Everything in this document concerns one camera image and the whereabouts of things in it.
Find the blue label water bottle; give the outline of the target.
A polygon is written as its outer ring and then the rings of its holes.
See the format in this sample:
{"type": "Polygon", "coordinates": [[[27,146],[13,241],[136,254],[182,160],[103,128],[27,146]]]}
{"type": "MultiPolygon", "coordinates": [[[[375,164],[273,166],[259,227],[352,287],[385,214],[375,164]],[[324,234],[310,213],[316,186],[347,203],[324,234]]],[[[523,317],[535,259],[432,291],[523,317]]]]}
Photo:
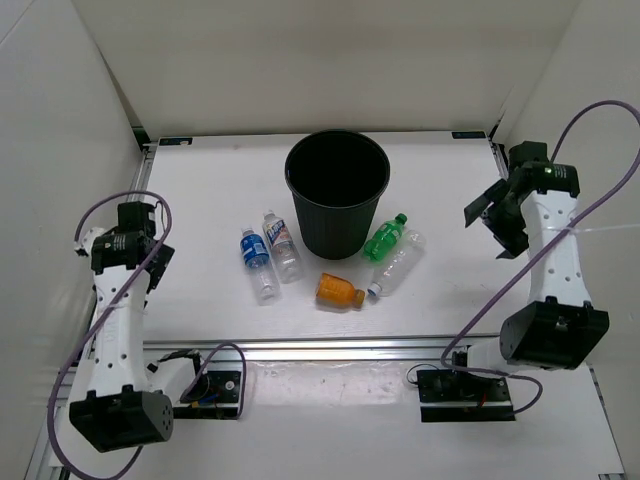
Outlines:
{"type": "Polygon", "coordinates": [[[242,230],[240,249],[253,291],[260,304],[275,301],[280,285],[262,237],[251,227],[242,230]]]}

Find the green soda bottle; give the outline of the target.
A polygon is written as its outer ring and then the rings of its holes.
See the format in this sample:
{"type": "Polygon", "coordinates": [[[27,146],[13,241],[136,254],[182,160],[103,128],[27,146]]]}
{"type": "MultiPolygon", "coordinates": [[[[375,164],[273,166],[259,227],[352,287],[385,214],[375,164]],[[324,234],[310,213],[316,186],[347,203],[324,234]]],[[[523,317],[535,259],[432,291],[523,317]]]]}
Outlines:
{"type": "Polygon", "coordinates": [[[392,250],[403,236],[407,216],[399,213],[394,219],[385,221],[367,240],[363,255],[372,262],[380,262],[392,250]]]}

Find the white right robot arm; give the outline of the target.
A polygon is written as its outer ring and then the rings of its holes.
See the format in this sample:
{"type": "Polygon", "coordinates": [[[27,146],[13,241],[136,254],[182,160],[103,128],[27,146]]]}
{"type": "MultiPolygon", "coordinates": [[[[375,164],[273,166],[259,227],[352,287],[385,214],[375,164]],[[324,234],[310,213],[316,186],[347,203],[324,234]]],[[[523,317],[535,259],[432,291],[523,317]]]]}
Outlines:
{"type": "Polygon", "coordinates": [[[465,223],[482,221],[502,258],[527,254],[535,264],[526,306],[503,322],[497,338],[471,346],[466,365],[450,373],[450,390],[464,400],[493,372],[574,370],[609,329],[608,313],[592,304],[569,227],[580,193],[576,169],[551,162],[546,144],[532,141],[510,149],[507,168],[506,178],[465,207],[465,223]]]}

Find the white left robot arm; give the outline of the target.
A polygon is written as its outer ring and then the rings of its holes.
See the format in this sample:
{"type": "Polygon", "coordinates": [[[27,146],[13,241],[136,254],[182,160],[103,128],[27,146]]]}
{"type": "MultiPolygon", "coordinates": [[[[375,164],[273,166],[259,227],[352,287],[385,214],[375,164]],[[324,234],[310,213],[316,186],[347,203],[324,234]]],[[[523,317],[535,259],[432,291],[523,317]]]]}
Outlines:
{"type": "Polygon", "coordinates": [[[206,395],[210,377],[195,352],[169,354],[155,364],[143,355],[143,315],[174,253],[157,254],[155,208],[140,201],[117,207],[117,225],[91,229],[76,251],[90,259],[97,290],[95,358],[84,399],[71,403],[76,430],[99,452],[164,442],[173,432],[173,409],[182,395],[206,395]]]}

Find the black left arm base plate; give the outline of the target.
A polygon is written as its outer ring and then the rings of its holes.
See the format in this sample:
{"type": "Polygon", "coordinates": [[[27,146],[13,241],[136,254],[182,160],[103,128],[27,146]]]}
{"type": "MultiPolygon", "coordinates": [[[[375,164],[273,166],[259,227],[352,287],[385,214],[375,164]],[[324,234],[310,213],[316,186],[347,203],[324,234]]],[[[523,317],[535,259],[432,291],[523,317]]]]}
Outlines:
{"type": "Polygon", "coordinates": [[[241,371],[207,372],[186,403],[174,407],[175,419],[236,420],[239,415],[243,374],[241,371]]]}

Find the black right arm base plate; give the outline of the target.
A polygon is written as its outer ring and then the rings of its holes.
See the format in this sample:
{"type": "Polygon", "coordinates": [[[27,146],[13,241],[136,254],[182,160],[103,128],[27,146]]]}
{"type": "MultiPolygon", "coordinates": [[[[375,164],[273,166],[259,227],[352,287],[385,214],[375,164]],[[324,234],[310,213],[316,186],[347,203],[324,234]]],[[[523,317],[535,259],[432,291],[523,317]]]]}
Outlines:
{"type": "Polygon", "coordinates": [[[515,420],[509,387],[503,378],[454,370],[419,370],[417,387],[422,423],[515,420]]]}

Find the clear unlabelled plastic bottle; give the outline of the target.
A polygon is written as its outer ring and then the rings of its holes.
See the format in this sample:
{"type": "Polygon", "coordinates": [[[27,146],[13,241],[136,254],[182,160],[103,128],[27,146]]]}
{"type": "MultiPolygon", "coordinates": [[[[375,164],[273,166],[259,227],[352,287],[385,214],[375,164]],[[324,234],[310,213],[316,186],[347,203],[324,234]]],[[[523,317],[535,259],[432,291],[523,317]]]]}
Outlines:
{"type": "Polygon", "coordinates": [[[420,263],[426,252],[425,236],[417,230],[408,230],[397,245],[374,270],[367,288],[369,296],[389,296],[406,280],[420,263]]]}

